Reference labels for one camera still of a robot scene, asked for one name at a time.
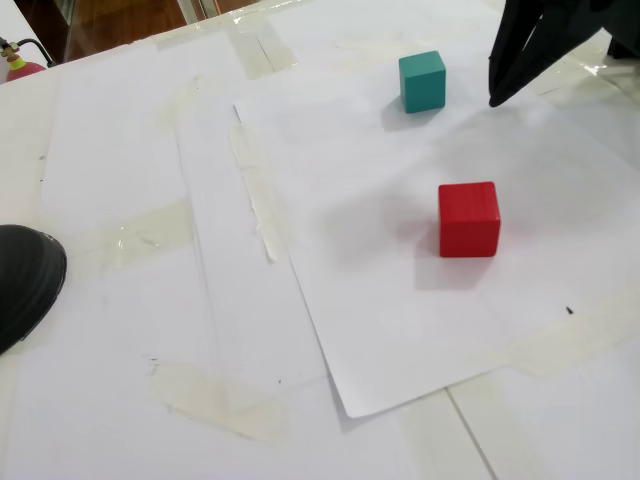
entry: wooden floor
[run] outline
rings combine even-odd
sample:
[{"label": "wooden floor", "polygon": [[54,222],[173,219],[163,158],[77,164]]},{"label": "wooden floor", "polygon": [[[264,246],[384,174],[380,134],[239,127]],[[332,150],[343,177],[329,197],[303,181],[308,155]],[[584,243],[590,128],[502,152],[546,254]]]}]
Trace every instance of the wooden floor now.
[{"label": "wooden floor", "polygon": [[214,4],[219,13],[227,13],[231,10],[237,10],[238,8],[251,5],[257,1],[258,0],[214,0]]},{"label": "wooden floor", "polygon": [[176,0],[76,0],[67,61],[183,25]]}]

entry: white table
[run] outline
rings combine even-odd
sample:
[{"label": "white table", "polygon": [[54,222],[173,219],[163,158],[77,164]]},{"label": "white table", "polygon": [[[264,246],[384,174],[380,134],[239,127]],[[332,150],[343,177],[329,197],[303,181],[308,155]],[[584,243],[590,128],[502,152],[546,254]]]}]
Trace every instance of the white table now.
[{"label": "white table", "polygon": [[[271,74],[293,63],[367,68],[439,41],[403,30],[398,12],[416,1],[362,8],[350,0],[340,9],[332,0],[265,2],[0,87],[0,109],[12,112],[0,129],[6,152],[0,156],[0,220],[42,228],[50,219],[38,218],[41,180],[48,180],[44,169],[65,70],[114,59],[117,65],[148,43],[160,51],[170,77],[158,108],[188,105],[185,92],[194,78],[214,78],[208,87],[220,99],[219,110],[199,122],[219,140],[215,161],[201,175],[211,188],[187,186],[198,192],[189,197],[194,211],[211,212],[210,222],[197,225],[194,240],[179,248],[98,276],[99,246],[72,247],[69,282],[54,310],[0,359],[3,478],[637,477],[637,340],[546,379],[505,369],[352,420],[341,411],[289,265],[265,261],[228,142],[228,129],[238,123],[234,99],[259,88],[253,79],[277,81]],[[422,3],[424,11],[433,7]],[[487,4],[494,14],[487,9],[486,18],[475,20],[459,14],[456,28],[441,33],[493,28],[499,5]],[[336,63],[343,52],[336,53],[335,42],[347,37],[359,53],[348,64]],[[630,98],[638,94],[632,67],[592,73],[607,41],[598,35],[530,88],[633,163],[640,109]],[[170,109],[171,118],[179,112]],[[69,196],[88,181],[80,173],[70,179]],[[149,282],[159,276],[167,277],[162,288]],[[164,298],[174,290],[183,296]],[[168,317],[171,308],[175,315]],[[161,317],[172,321],[154,323]],[[269,410],[242,428],[261,434],[271,422],[278,435],[244,438],[235,424],[221,428],[206,406],[190,411],[191,418],[167,409],[148,388],[166,366],[192,383],[217,382],[215,389],[236,403],[270,399],[278,413]]]}]

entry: white surface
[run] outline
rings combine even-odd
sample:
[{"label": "white surface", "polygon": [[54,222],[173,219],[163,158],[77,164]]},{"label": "white surface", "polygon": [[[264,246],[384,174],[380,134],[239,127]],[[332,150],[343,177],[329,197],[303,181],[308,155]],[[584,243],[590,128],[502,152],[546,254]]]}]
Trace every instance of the white surface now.
[{"label": "white surface", "polygon": [[[294,269],[351,416],[496,367],[503,359],[487,353],[570,318],[562,302],[593,306],[640,283],[627,254],[640,240],[637,175],[526,92],[489,109],[481,52],[440,53],[440,112],[403,115],[395,62],[237,104],[266,150]],[[438,185],[486,180],[502,205],[499,255],[439,258]]]},{"label": "white surface", "polygon": [[[177,71],[176,55],[198,61]],[[69,67],[42,200],[49,231],[73,247],[69,276],[23,345],[3,478],[490,478],[443,393],[366,422],[345,416],[295,278],[269,266],[254,231],[228,143],[233,102],[250,87],[224,35]],[[170,142],[190,111],[211,134],[204,151]],[[195,242],[105,261],[104,227],[185,195],[181,166]],[[184,376],[165,375],[176,365]],[[191,390],[187,378],[215,388]],[[246,424],[274,418],[248,415],[240,429],[219,417],[235,422],[265,398],[282,413],[275,444]]]}]

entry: tape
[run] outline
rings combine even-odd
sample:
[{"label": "tape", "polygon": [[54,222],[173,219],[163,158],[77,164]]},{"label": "tape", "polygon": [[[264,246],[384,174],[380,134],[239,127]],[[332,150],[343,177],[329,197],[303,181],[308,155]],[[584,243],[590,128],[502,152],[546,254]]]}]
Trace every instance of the tape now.
[{"label": "tape", "polygon": [[234,24],[227,25],[225,30],[249,80],[256,80],[274,72],[256,35],[252,32],[246,32]]},{"label": "tape", "polygon": [[70,237],[55,225],[42,227],[60,240],[69,260],[102,252],[101,269],[123,268],[193,242],[191,204],[186,198]]},{"label": "tape", "polygon": [[265,162],[253,136],[238,125],[229,131],[229,140],[256,215],[256,230],[262,236],[267,257],[271,262],[277,262],[286,254],[289,237],[283,202],[271,188]]},{"label": "tape", "polygon": [[249,80],[256,80],[297,64],[291,50],[269,24],[267,15],[272,11],[297,6],[303,1],[310,0],[259,2],[229,14],[155,35],[153,39],[158,50],[164,50],[187,43],[203,34],[224,31],[233,45],[245,75]]},{"label": "tape", "polygon": [[477,31],[480,27],[473,22],[455,22],[442,30],[419,38],[407,38],[403,34],[383,34],[378,36],[349,35],[339,39],[336,47],[359,53],[355,60],[340,65],[347,71],[361,71],[380,63],[401,57],[423,53],[433,49],[438,43],[455,40]]},{"label": "tape", "polygon": [[172,411],[251,440],[281,444],[288,428],[284,400],[181,364],[159,364],[149,390]]},{"label": "tape", "polygon": [[478,360],[549,377],[640,334],[640,288],[611,297],[587,312],[574,312],[553,328],[535,332]]},{"label": "tape", "polygon": [[446,390],[401,407],[396,418],[422,478],[495,480]]}]

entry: white paper sheet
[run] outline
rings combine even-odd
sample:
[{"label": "white paper sheet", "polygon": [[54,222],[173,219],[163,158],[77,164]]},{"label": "white paper sheet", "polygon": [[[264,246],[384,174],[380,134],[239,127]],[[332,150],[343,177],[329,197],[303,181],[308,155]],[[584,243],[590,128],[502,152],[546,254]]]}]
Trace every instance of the white paper sheet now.
[{"label": "white paper sheet", "polygon": [[[236,105],[354,417],[494,368],[487,352],[640,280],[637,174],[526,92],[489,109],[486,62],[443,56],[441,111],[402,112],[396,62],[322,86],[292,76]],[[476,181],[497,187],[498,254],[441,259],[437,187]]]}]

